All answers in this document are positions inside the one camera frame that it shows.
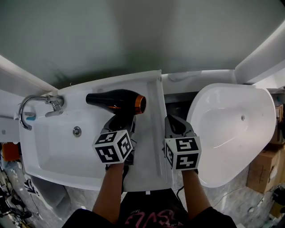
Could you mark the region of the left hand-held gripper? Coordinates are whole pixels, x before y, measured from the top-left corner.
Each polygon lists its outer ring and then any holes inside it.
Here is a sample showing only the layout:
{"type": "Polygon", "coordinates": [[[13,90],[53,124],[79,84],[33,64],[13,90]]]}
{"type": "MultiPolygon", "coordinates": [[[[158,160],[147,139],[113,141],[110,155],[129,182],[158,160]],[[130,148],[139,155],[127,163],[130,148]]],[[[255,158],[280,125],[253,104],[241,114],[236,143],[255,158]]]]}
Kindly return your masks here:
{"type": "MultiPolygon", "coordinates": [[[[93,161],[105,165],[124,163],[134,164],[135,143],[128,130],[117,130],[116,117],[114,115],[95,136],[92,143],[93,161]]],[[[131,131],[135,131],[136,116],[133,116],[131,131]]]]}

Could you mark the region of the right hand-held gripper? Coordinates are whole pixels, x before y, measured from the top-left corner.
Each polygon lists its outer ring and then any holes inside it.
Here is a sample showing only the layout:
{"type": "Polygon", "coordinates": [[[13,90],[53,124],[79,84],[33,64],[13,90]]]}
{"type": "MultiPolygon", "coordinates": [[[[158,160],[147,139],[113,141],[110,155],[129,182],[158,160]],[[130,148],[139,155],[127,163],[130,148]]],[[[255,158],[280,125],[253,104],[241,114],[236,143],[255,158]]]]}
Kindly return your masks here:
{"type": "Polygon", "coordinates": [[[189,122],[175,116],[165,117],[164,156],[174,171],[198,168],[202,149],[189,122]]]}

